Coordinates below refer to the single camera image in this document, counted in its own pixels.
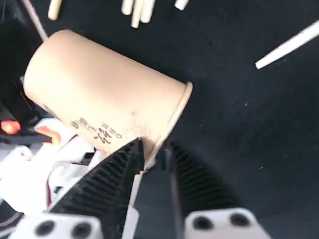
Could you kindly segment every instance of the wooden stick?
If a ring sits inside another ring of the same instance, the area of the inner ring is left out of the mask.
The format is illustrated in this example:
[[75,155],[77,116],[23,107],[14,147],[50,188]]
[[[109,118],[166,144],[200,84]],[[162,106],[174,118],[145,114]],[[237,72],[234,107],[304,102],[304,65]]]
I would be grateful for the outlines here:
[[138,28],[141,20],[144,0],[135,0],[131,26]]
[[134,3],[134,0],[123,0],[121,10],[124,15],[132,14],[133,3]]
[[49,11],[48,11],[48,18],[55,21],[58,19],[60,7],[62,4],[62,0],[51,0]]
[[306,29],[299,32],[296,36],[290,38],[288,41],[281,44],[272,52],[268,53],[262,59],[256,62],[257,69],[261,69],[264,66],[282,58],[283,56],[291,53],[308,41],[314,39],[319,35],[319,20],[308,26]]
[[152,17],[155,0],[144,0],[141,22],[149,23]]
[[183,11],[188,4],[189,0],[176,0],[175,2],[175,7],[178,8],[179,10]]

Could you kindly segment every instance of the screw hole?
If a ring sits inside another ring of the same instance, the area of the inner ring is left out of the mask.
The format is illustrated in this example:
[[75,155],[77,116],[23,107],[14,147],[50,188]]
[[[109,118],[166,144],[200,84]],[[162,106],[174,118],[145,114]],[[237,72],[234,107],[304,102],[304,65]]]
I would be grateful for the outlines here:
[[238,227],[248,227],[250,222],[245,215],[236,213],[230,216],[230,222],[234,226]]
[[38,236],[46,236],[53,231],[54,226],[55,226],[54,221],[51,221],[51,220],[45,221],[37,226],[37,228],[35,229],[35,233]]
[[91,233],[91,225],[88,223],[80,223],[76,225],[72,230],[72,237],[74,239],[87,238]]
[[211,230],[214,228],[213,223],[206,217],[198,217],[193,221],[194,228],[197,230]]

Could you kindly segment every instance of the orange part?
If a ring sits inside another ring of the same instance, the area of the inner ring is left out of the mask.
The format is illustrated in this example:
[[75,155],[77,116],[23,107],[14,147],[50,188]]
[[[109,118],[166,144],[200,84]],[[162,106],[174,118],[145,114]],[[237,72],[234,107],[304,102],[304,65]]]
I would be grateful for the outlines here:
[[47,126],[40,126],[35,129],[36,132],[51,137],[51,144],[57,145],[61,142],[61,136],[58,132],[50,130]]
[[1,129],[7,134],[16,134],[21,130],[21,125],[15,120],[4,120],[0,124]]

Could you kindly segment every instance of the black fabric surface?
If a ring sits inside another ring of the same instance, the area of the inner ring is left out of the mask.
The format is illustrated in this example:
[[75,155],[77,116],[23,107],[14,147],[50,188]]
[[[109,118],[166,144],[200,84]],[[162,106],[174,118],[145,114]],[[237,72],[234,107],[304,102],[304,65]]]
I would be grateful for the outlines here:
[[[255,68],[319,19],[318,0],[190,0],[183,12],[157,0],[138,29],[120,0],[66,0],[56,22],[46,17],[49,0],[31,2],[49,35],[69,28],[192,81],[172,137],[209,162],[273,238],[318,238],[319,38]],[[157,174],[145,177],[137,201],[143,239],[174,238],[169,183]]]

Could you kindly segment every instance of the beige paper cup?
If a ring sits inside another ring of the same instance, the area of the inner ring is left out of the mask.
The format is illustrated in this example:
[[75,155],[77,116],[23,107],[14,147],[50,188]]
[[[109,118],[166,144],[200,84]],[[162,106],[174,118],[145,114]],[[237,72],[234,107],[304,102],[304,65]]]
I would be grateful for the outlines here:
[[142,138],[147,168],[180,117],[192,84],[62,30],[33,55],[24,90],[106,155]]

